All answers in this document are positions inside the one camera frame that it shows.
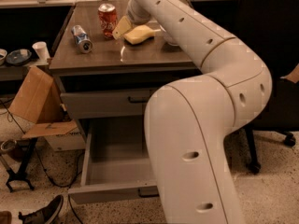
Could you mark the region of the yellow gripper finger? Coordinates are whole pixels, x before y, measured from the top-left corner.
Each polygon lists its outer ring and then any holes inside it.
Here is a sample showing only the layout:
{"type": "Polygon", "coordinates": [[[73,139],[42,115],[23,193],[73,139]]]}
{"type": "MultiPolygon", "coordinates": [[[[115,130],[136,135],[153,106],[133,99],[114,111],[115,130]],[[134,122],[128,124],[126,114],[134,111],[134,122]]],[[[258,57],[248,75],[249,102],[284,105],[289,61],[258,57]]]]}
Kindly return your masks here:
{"type": "Polygon", "coordinates": [[[129,32],[133,28],[133,25],[130,19],[127,16],[123,16],[118,24],[116,25],[115,29],[112,32],[112,35],[115,39],[121,38],[124,34],[129,32]]]}

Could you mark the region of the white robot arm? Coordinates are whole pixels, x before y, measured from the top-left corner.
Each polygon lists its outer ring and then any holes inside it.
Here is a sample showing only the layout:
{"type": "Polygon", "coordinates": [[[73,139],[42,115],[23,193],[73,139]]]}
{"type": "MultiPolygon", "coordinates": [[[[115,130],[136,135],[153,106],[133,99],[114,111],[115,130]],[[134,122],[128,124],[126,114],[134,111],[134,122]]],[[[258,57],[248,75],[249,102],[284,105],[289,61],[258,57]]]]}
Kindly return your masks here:
{"type": "Polygon", "coordinates": [[[131,0],[135,23],[154,18],[200,70],[151,95],[144,129],[169,224],[246,224],[224,138],[265,108],[272,78],[239,38],[179,0],[131,0]]]}

